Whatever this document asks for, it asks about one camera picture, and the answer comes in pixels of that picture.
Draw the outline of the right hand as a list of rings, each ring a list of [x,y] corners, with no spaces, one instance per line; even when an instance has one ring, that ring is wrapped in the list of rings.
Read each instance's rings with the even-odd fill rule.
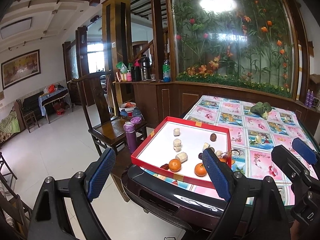
[[[294,220],[290,228],[291,240],[299,240],[301,235],[303,234],[303,229],[303,225],[300,224],[299,221]]]

